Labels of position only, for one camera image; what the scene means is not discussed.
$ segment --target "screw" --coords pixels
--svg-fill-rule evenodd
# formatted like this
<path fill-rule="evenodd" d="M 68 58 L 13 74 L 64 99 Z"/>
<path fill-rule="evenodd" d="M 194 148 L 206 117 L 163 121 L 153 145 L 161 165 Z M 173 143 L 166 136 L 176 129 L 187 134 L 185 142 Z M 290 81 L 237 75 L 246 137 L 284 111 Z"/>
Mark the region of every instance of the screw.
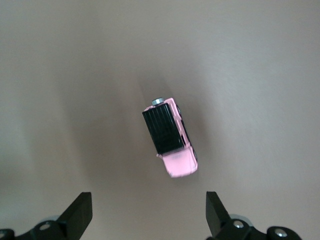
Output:
<path fill-rule="evenodd" d="M 50 228 L 50 223 L 48 221 L 39 227 L 41 231 L 46 230 L 48 228 Z"/>
<path fill-rule="evenodd" d="M 234 222 L 233 222 L 233 225 L 236 227 L 236 228 L 238 228 L 238 229 L 242 229 L 245 225 L 241 222 L 241 221 L 239 221 L 239 220 L 235 220 Z"/>
<path fill-rule="evenodd" d="M 275 234 L 277 234 L 279 237 L 282 237 L 282 238 L 285 238 L 286 236 L 288 236 L 288 234 L 281 228 L 276 228 L 274 232 Z"/>
<path fill-rule="evenodd" d="M 152 101 L 152 106 L 156 106 L 158 104 L 162 104 L 165 101 L 165 99 L 163 97 L 159 97 L 155 100 Z"/>
<path fill-rule="evenodd" d="M 6 231 L 0 231 L 0 239 L 2 239 L 6 235 Z"/>

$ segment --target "beige wall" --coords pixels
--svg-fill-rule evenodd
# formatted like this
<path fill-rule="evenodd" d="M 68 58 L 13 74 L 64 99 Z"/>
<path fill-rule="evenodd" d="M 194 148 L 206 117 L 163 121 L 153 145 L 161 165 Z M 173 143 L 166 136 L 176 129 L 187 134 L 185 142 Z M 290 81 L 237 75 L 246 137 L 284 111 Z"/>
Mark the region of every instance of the beige wall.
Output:
<path fill-rule="evenodd" d="M 89 239 L 195 240 L 205 193 L 319 237 L 320 2 L 0 2 L 0 228 L 93 195 Z M 174 97 L 199 158 L 170 178 L 141 112 Z"/>

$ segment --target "pink toy car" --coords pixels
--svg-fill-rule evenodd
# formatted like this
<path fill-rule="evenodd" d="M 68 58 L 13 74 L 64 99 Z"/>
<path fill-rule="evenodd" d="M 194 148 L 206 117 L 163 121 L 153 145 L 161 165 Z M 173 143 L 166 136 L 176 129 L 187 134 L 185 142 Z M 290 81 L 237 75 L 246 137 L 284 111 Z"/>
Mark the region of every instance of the pink toy car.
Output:
<path fill-rule="evenodd" d="M 152 101 L 142 113 L 157 150 L 172 178 L 194 173 L 198 160 L 193 149 L 179 107 L 173 98 Z"/>

